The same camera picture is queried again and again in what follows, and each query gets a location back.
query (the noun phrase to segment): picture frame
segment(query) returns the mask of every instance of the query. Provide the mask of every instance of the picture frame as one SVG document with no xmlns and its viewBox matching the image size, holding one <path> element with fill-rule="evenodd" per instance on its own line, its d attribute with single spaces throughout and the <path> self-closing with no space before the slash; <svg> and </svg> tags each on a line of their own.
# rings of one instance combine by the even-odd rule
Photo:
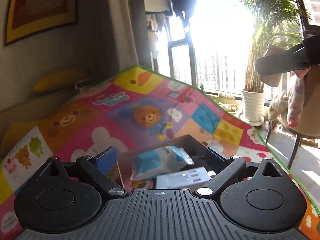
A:
<svg viewBox="0 0 320 240">
<path fill-rule="evenodd" d="M 76 0 L 10 0 L 4 45 L 76 23 Z"/>
</svg>

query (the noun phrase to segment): colorful play mat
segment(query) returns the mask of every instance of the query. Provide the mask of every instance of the colorful play mat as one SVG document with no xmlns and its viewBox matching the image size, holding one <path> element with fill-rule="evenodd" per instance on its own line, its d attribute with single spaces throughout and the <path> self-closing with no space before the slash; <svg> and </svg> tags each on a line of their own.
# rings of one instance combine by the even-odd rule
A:
<svg viewBox="0 0 320 240">
<path fill-rule="evenodd" d="M 225 112 L 201 90 L 149 68 L 131 67 L 84 89 L 6 156 L 0 166 L 0 239 L 11 239 L 21 230 L 15 197 L 48 157 L 69 162 L 110 146 L 125 152 L 186 134 L 227 156 L 240 155 L 248 162 L 273 157 L 282 165 L 254 127 Z M 319 211 L 293 180 L 308 204 L 300 230 L 320 239 Z"/>
</svg>

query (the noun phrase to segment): white flower pot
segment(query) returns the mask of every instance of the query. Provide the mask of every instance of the white flower pot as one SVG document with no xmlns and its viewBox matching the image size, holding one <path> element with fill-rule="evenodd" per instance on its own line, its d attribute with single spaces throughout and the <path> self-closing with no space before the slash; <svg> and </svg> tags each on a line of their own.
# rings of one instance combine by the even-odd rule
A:
<svg viewBox="0 0 320 240">
<path fill-rule="evenodd" d="M 261 122 L 265 93 L 242 90 L 244 100 L 244 117 L 249 122 Z"/>
</svg>

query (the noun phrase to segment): potted plant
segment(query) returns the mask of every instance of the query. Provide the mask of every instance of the potted plant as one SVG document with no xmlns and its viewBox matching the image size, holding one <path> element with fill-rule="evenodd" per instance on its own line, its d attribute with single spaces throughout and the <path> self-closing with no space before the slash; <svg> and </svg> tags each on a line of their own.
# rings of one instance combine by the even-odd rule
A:
<svg viewBox="0 0 320 240">
<path fill-rule="evenodd" d="M 301 42 L 300 15 L 302 0 L 241 0 L 254 17 L 252 46 L 248 58 L 243 90 L 245 119 L 261 124 L 264 105 L 263 83 L 259 80 L 255 60 L 264 56 L 268 44 L 289 49 Z"/>
</svg>

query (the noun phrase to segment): cartoon animal print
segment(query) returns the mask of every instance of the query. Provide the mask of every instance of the cartoon animal print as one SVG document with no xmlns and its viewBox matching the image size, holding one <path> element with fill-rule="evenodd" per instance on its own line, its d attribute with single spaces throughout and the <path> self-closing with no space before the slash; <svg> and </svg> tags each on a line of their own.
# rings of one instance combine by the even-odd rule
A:
<svg viewBox="0 0 320 240">
<path fill-rule="evenodd" d="M 264 145 L 262 140 L 259 138 L 259 135 L 257 134 L 257 131 L 254 127 L 247 130 L 247 135 L 249 135 L 250 140 L 252 140 L 255 144 Z"/>
<path fill-rule="evenodd" d="M 159 134 L 166 126 L 162 109 L 151 100 L 123 109 L 120 116 L 130 117 L 137 127 L 149 130 L 150 134 Z"/>
<path fill-rule="evenodd" d="M 4 165 L 4 168 L 7 170 L 9 175 L 14 178 L 14 180 L 20 177 L 17 170 L 17 163 L 14 158 L 7 159 L 6 164 Z"/>
<path fill-rule="evenodd" d="M 90 155 L 97 156 L 99 153 L 108 149 L 111 146 L 117 147 L 119 152 L 127 152 L 128 149 L 122 141 L 117 138 L 111 137 L 109 131 L 104 127 L 98 127 L 92 131 L 91 138 L 93 145 L 85 152 L 82 149 L 76 149 L 71 155 L 71 161 L 76 161 L 77 158 Z"/>
<path fill-rule="evenodd" d="M 114 106 L 114 105 L 116 105 L 122 101 L 128 100 L 128 99 L 129 99 L 129 97 L 125 94 L 125 92 L 120 92 L 112 97 L 93 102 L 93 104 L 94 105 Z"/>
<path fill-rule="evenodd" d="M 14 156 L 23 167 L 28 169 L 28 166 L 31 166 L 30 158 L 29 158 L 29 151 L 27 145 L 23 148 L 19 149 L 19 152 Z"/>
<path fill-rule="evenodd" d="M 43 148 L 41 147 L 41 141 L 38 137 L 31 137 L 31 141 L 29 142 L 29 149 L 37 158 L 40 158 L 40 155 L 43 155 Z"/>
<path fill-rule="evenodd" d="M 142 127 L 151 127 L 159 122 L 162 113 L 156 106 L 138 106 L 133 112 L 133 118 Z"/>
<path fill-rule="evenodd" d="M 71 101 L 41 122 L 38 127 L 44 141 L 50 150 L 55 153 L 80 129 L 96 120 L 102 114 L 102 112 L 80 101 Z"/>
<path fill-rule="evenodd" d="M 181 83 L 178 83 L 178 82 L 175 82 L 173 80 L 171 80 L 169 83 L 168 83 L 168 88 L 171 89 L 171 90 L 175 90 L 175 91 L 180 91 L 182 90 L 183 88 L 185 88 L 186 85 L 183 85 Z"/>
<path fill-rule="evenodd" d="M 141 87 L 145 83 L 148 82 L 148 80 L 151 78 L 151 76 L 152 76 L 152 73 L 149 71 L 141 72 L 138 74 L 138 77 L 137 77 L 138 82 L 136 80 L 132 79 L 132 80 L 130 80 L 130 83 L 133 85 L 137 84 L 138 87 Z"/>
<path fill-rule="evenodd" d="M 182 117 L 183 117 L 182 113 L 181 113 L 179 110 L 175 109 L 175 108 L 169 108 L 168 111 L 167 111 L 167 113 L 168 113 L 168 114 L 172 117 L 172 119 L 174 119 L 176 122 L 179 122 L 179 121 L 182 119 Z"/>
<path fill-rule="evenodd" d="M 177 100 L 179 103 L 191 103 L 191 94 L 194 92 L 192 87 L 187 87 L 182 93 L 180 92 L 170 92 L 167 96 Z"/>
</svg>

